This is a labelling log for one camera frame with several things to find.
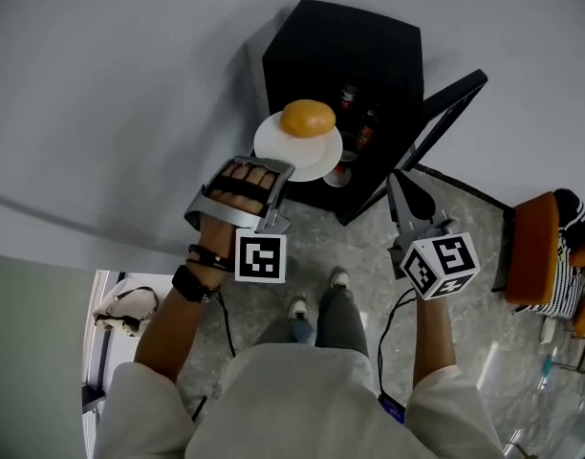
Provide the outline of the black mini fridge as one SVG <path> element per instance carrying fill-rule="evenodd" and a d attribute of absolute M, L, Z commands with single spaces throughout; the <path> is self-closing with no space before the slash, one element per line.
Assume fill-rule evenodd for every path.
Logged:
<path fill-rule="evenodd" d="M 331 211 L 343 226 L 382 197 L 378 188 L 392 170 L 411 170 L 488 82 L 476 70 L 426 97 L 418 27 L 317 0 L 296 5 L 263 54 L 262 66 L 270 113 L 310 98 L 331 106 L 337 123 L 357 134 L 366 110 L 376 108 L 378 128 L 352 162 L 347 186 L 317 179 L 288 190 L 288 199 Z M 344 84 L 358 87 L 356 107 L 348 114 L 340 108 Z"/>

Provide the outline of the person's left leg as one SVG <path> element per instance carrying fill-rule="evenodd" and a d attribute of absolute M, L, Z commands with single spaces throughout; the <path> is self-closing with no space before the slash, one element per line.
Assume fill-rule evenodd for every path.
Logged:
<path fill-rule="evenodd" d="M 314 346 L 314 327 L 305 319 L 281 317 L 273 320 L 260 334 L 255 345 L 298 343 Z"/>

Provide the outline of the orange bread bun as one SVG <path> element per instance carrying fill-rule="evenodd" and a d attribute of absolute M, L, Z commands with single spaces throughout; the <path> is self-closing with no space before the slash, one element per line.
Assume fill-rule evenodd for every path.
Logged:
<path fill-rule="evenodd" d="M 287 104 L 280 116 L 280 127 L 288 135 L 310 139 L 331 132 L 336 126 L 336 115 L 327 104 L 299 99 Z"/>

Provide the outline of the beige handbag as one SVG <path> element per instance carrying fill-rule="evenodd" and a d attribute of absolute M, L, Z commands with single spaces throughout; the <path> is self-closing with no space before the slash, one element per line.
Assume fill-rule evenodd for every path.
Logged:
<path fill-rule="evenodd" d="M 124 278 L 93 311 L 96 327 L 139 338 L 161 304 L 157 293 L 136 279 Z"/>

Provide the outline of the person's right leg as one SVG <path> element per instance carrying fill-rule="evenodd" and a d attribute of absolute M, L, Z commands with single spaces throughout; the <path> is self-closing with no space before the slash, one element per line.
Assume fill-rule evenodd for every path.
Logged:
<path fill-rule="evenodd" d="M 350 290 L 332 287 L 320 298 L 315 345 L 354 350 L 369 357 L 360 313 Z"/>

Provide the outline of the person's right forearm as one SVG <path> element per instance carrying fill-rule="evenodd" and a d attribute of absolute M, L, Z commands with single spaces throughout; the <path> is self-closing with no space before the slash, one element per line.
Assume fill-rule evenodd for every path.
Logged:
<path fill-rule="evenodd" d="M 432 373 L 457 364 L 445 297 L 417 300 L 413 388 Z"/>

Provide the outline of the black wrist band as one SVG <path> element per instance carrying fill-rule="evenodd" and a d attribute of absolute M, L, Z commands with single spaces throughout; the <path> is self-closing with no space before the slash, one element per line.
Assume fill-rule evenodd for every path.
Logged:
<path fill-rule="evenodd" d="M 223 257 L 197 244 L 188 246 L 188 258 L 186 261 L 225 273 L 233 273 L 235 271 L 235 260 L 233 258 Z"/>

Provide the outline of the person's leg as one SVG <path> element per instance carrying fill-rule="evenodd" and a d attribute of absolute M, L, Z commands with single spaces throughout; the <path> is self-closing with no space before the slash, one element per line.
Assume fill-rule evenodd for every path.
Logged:
<path fill-rule="evenodd" d="M 281 317 L 273 320 L 260 334 L 255 345 L 298 343 L 314 346 L 314 327 L 305 319 Z"/>
<path fill-rule="evenodd" d="M 369 357 L 360 313 L 350 290 L 332 287 L 320 298 L 315 345 L 354 350 Z"/>

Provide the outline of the person's left forearm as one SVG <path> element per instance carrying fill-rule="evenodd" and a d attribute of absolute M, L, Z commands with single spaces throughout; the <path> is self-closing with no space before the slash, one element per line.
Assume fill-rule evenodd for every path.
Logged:
<path fill-rule="evenodd" d="M 219 287 L 225 273 L 186 262 L 206 286 Z M 186 301 L 173 287 L 148 324 L 134 362 L 175 382 L 190 353 L 206 304 Z"/>

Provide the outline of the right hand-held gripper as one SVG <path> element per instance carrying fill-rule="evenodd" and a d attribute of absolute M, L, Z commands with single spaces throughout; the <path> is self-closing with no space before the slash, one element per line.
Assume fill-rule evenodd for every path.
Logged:
<path fill-rule="evenodd" d="M 423 300 L 462 291 L 479 273 L 470 234 L 452 219 L 407 231 L 410 212 L 417 219 L 432 220 L 436 210 L 432 196 L 402 170 L 388 175 L 386 190 L 391 218 L 403 232 L 389 249 L 395 277 L 408 278 Z"/>

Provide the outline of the white round plate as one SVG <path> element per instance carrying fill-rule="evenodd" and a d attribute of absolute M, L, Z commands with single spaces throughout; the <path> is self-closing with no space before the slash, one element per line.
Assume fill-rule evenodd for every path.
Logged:
<path fill-rule="evenodd" d="M 298 139 L 280 128 L 280 116 L 280 112 L 273 114 L 259 125 L 253 140 L 255 155 L 292 164 L 291 182 L 309 182 L 331 172 L 343 150 L 337 128 L 314 138 Z"/>

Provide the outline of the red drink can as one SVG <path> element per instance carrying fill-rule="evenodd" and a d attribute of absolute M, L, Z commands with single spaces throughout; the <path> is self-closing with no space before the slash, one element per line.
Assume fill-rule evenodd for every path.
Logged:
<path fill-rule="evenodd" d="M 357 104 L 358 87 L 344 84 L 340 92 L 340 108 L 343 114 L 351 113 Z"/>

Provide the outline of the black baseboard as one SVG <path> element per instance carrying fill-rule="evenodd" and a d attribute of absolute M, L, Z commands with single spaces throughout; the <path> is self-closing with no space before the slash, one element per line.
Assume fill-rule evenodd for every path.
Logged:
<path fill-rule="evenodd" d="M 509 279 L 514 209 L 434 168 L 419 164 L 414 172 L 437 188 L 447 213 L 471 234 L 482 267 L 479 280 L 483 286 L 492 293 L 503 293 Z"/>

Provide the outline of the person's left hand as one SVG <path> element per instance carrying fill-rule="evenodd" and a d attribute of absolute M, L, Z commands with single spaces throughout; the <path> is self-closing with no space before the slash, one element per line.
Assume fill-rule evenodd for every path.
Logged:
<path fill-rule="evenodd" d="M 259 186 L 270 191 L 275 182 L 275 175 L 263 166 L 252 164 L 231 163 L 223 172 L 223 177 L 240 180 L 244 185 Z M 229 207 L 257 215 L 263 204 L 239 193 L 212 189 L 209 198 Z M 199 244 L 204 248 L 229 258 L 234 242 L 233 225 L 204 215 L 201 220 L 201 236 Z"/>

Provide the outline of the black wristwatch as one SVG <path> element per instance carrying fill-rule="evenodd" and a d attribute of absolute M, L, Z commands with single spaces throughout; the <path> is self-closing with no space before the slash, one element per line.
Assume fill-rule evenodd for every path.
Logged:
<path fill-rule="evenodd" d="M 215 299 L 220 288 L 206 286 L 186 266 L 181 265 L 172 277 L 172 287 L 188 302 L 208 303 Z"/>

